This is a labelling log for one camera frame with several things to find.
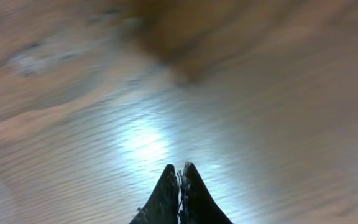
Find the wooden floor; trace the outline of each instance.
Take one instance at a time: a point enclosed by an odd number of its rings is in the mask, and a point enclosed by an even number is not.
[[[129,223],[185,161],[234,223],[358,223],[358,1],[177,1],[138,39],[11,2],[0,224]]]

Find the wood grain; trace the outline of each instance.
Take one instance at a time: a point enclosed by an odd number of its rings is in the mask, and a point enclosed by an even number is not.
[[[187,160],[234,223],[358,223],[358,1],[176,1],[136,39],[116,5],[0,1],[0,224],[129,223]]]

